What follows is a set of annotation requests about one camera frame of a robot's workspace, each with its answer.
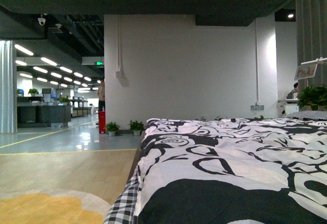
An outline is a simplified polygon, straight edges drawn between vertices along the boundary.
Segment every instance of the checkered fabric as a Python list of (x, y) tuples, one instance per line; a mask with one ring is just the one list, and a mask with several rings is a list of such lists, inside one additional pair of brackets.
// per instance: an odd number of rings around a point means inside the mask
[(111, 206), (103, 224), (133, 223), (138, 187), (138, 166), (136, 166), (133, 176), (126, 183), (124, 190), (117, 198), (116, 202)]
[(325, 111), (300, 111), (295, 113), (290, 113), (284, 118), (298, 118), (301, 120), (327, 120), (327, 112)]

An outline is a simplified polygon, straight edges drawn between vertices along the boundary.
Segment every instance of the pillow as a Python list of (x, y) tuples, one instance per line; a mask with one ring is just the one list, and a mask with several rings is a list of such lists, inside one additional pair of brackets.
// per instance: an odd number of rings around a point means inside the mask
[(300, 111), (284, 115), (283, 118), (298, 118), (301, 120), (327, 120), (327, 111)]

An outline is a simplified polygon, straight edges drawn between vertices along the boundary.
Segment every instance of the ceiling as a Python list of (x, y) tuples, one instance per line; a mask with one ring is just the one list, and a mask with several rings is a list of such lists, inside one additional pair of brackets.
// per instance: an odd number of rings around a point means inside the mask
[[(187, 14), (195, 15), (196, 25), (248, 26), (273, 13), (283, 20), (287, 12), (295, 12), (295, 0), (0, 0), (0, 39), (14, 39), (34, 57), (47, 57), (95, 82), (104, 68), (82, 65), (82, 58), (104, 56), (105, 14)], [(17, 56), (27, 57), (20, 51)], [(60, 73), (58, 66), (51, 69)]]

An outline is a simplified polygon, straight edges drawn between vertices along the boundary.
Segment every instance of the red fire extinguisher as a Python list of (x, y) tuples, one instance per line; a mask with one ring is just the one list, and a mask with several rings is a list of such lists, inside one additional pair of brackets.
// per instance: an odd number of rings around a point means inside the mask
[(99, 133), (106, 134), (106, 112), (99, 112)]

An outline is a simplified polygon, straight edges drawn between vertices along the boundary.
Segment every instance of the yellow floor line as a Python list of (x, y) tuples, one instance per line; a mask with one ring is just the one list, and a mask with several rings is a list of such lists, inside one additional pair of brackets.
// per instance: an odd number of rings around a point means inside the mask
[[(83, 123), (83, 124), (78, 125), (78, 126), (84, 126), (84, 125), (87, 125), (87, 124), (89, 124), (89, 123), (93, 123), (93, 122), (95, 122), (95, 121), (91, 121), (91, 122)], [(69, 127), (69, 128), (66, 128), (66, 129), (63, 129), (63, 130), (60, 130), (60, 131), (54, 131), (54, 132), (47, 133), (47, 134), (45, 134), (45, 135), (36, 136), (36, 137), (32, 137), (32, 138), (30, 138), (30, 139), (26, 139), (26, 140), (23, 140), (23, 141), (18, 141), (18, 142), (14, 142), (14, 143), (12, 143), (12, 144), (8, 144), (8, 145), (0, 146), (0, 149), (1, 149), (1, 148), (4, 148), (4, 147), (8, 147), (8, 146), (12, 146), (12, 145), (16, 145), (16, 144), (19, 144), (19, 143), (22, 143), (22, 142), (26, 142), (26, 141), (34, 140), (34, 139), (37, 139), (37, 138), (40, 138), (40, 137), (43, 137), (43, 136), (48, 136), (48, 135), (52, 135), (52, 134), (55, 134), (55, 133), (58, 133), (58, 132), (62, 132), (62, 131), (66, 131), (66, 130), (70, 130), (70, 129), (75, 128), (75, 127), (78, 127), (78, 126)]]
[(107, 150), (85, 150), (85, 151), (64, 151), (64, 152), (16, 153), (16, 154), (0, 154), (0, 156), (5, 156), (5, 155), (28, 155), (28, 154), (60, 154), (60, 153), (131, 151), (131, 150), (136, 150), (136, 148), (131, 148), (131, 149), (107, 149)]
[(21, 132), (21, 133), (17, 133), (17, 134), (43, 134), (43, 133), (47, 133), (47, 132)]

